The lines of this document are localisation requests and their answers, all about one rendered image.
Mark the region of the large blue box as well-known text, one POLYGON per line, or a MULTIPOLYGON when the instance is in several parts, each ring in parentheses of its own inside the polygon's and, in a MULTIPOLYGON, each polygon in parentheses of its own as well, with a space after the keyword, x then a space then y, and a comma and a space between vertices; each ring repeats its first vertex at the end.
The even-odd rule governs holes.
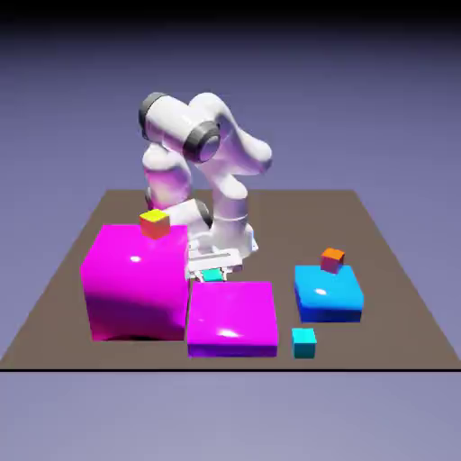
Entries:
POLYGON ((337 274, 324 271, 320 266, 296 266, 294 294, 303 323, 361 320, 365 298, 349 265, 337 274))

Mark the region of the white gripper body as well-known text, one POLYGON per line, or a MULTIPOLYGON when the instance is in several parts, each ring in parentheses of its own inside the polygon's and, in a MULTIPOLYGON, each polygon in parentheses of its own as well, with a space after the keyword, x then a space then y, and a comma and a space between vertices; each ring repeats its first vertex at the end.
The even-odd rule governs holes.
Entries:
POLYGON ((215 268, 241 267, 242 258, 237 249, 223 249, 212 253, 192 255, 188 259, 188 270, 191 273, 215 268))

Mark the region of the large flat magenta box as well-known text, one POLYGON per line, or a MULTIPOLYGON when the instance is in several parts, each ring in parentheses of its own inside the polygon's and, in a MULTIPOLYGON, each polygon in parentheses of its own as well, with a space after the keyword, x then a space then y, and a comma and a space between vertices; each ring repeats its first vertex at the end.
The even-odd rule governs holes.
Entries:
POLYGON ((194 284, 186 343, 190 357, 275 357, 278 328, 272 285, 194 284))

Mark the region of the small orange cube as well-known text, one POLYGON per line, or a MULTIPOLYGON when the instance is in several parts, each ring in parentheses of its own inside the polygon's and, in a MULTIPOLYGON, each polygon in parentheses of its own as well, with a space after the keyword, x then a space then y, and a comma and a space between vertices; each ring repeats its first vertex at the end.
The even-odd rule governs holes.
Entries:
POLYGON ((344 258, 344 251, 335 248, 326 248, 321 253, 321 270, 337 274, 344 264, 344 258))

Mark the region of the large tall magenta box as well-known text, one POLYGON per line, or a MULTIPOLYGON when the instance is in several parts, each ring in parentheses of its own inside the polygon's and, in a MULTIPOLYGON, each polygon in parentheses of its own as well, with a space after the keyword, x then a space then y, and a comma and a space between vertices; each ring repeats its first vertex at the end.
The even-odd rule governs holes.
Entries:
POLYGON ((153 240, 138 224, 105 224, 80 267, 92 339, 181 341, 189 297, 185 226, 153 240))

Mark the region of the small yellow cube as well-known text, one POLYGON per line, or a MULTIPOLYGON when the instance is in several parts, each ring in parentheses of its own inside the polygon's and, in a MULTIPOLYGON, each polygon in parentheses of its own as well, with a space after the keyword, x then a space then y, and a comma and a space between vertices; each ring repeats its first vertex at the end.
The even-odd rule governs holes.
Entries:
POLYGON ((152 209, 139 216, 141 233, 151 239, 160 239, 170 232, 170 217, 167 213, 152 209))

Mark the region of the small cyan cube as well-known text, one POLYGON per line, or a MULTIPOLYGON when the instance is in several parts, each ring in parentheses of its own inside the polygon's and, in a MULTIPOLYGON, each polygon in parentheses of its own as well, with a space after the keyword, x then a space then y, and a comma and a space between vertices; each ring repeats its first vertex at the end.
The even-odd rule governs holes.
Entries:
POLYGON ((292 328, 292 353, 297 359, 313 359, 317 339, 313 328, 292 328))

